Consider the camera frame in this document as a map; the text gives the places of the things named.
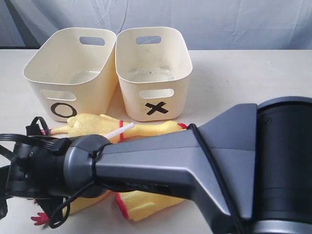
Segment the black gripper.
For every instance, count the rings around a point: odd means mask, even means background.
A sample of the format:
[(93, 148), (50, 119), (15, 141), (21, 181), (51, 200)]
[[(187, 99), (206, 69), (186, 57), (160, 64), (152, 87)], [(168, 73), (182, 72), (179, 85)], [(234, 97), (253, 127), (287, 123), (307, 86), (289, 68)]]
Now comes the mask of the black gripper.
[(50, 136), (1, 136), (14, 142), (13, 150), (1, 146), (0, 154), (10, 161), (0, 169), (0, 197), (50, 199), (68, 197), (64, 161), (71, 138)]

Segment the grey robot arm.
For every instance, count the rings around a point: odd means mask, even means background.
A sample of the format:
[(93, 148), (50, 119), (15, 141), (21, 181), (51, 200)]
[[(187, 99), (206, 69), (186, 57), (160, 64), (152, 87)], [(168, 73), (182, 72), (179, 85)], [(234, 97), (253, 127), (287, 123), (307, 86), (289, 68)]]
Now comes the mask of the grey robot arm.
[(50, 219), (76, 198), (106, 190), (192, 200), (215, 234), (312, 231), (312, 100), (280, 97), (236, 105), (202, 126), (112, 144), (2, 134), (10, 165), (0, 170), (0, 215), (7, 199), (35, 199)]

